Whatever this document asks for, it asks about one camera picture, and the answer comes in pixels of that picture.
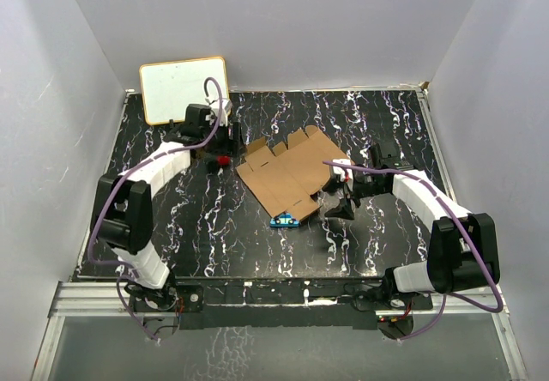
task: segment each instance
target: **whiteboard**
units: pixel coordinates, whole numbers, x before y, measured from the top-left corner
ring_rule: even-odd
[[[229,97],[225,60],[222,57],[150,63],[139,69],[145,121],[149,125],[168,124],[170,119],[185,119],[188,104],[206,104],[204,80],[213,77],[221,86],[224,98]],[[210,83],[211,100],[217,99]]]

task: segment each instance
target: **blue object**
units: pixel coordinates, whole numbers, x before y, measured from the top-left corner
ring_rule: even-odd
[[[273,228],[295,228],[299,227],[299,221],[290,214],[284,213],[271,218],[270,226]]]

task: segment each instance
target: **cardboard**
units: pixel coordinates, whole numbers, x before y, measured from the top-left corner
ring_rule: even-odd
[[[329,180],[323,160],[347,156],[316,126],[296,130],[269,149],[265,137],[247,146],[246,162],[237,167],[244,183],[271,217],[288,212],[302,221],[318,210],[311,195]]]

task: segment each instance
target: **red object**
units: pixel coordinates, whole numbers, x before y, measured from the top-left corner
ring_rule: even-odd
[[[231,158],[226,155],[218,156],[217,163],[220,164],[220,166],[227,166],[231,163]]]

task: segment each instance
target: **marble tabletop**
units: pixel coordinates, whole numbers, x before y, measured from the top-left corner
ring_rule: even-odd
[[[266,136],[268,145],[316,125],[355,162],[365,162],[373,142],[395,142],[402,158],[443,183],[416,92],[328,91],[232,93],[244,142]],[[148,126],[142,97],[131,95],[109,172],[121,172],[151,154],[166,126]],[[267,212],[236,173],[242,158],[217,174],[197,161],[153,201],[154,245],[177,277],[376,277],[386,268],[425,259],[429,232],[391,195],[363,200],[355,221],[324,219],[337,197],[323,192],[318,214],[295,229],[273,229]],[[114,259],[96,245],[95,256]],[[84,256],[76,279],[112,278],[120,269],[97,267]]]

